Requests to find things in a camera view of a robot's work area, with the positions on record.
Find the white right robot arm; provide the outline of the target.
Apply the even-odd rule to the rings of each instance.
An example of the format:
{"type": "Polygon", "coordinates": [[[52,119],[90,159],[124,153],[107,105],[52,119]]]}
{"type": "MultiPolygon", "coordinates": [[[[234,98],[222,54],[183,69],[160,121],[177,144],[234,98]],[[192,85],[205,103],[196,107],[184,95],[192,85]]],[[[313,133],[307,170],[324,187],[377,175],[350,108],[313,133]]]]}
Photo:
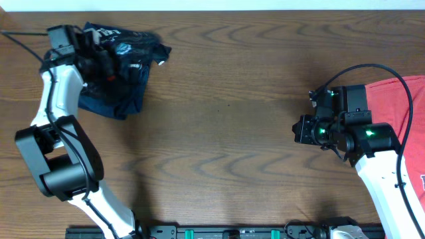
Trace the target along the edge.
{"type": "Polygon", "coordinates": [[[368,111],[334,118],[303,115],[292,131],[297,143],[344,153],[341,160],[364,182],[388,238],[424,237],[424,211],[388,123],[373,123],[368,111]]]}

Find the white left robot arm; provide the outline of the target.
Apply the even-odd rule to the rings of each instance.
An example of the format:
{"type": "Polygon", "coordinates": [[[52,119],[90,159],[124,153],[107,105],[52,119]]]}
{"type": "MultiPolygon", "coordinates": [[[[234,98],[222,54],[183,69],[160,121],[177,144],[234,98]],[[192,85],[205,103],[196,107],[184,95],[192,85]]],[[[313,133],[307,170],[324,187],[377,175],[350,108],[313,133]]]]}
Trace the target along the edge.
{"type": "Polygon", "coordinates": [[[81,91],[88,83],[114,80],[114,61],[96,32],[59,25],[46,35],[51,48],[40,59],[40,106],[15,143],[44,196],[84,211],[104,238],[146,238],[133,210],[104,181],[100,154],[77,120],[81,91]]]}

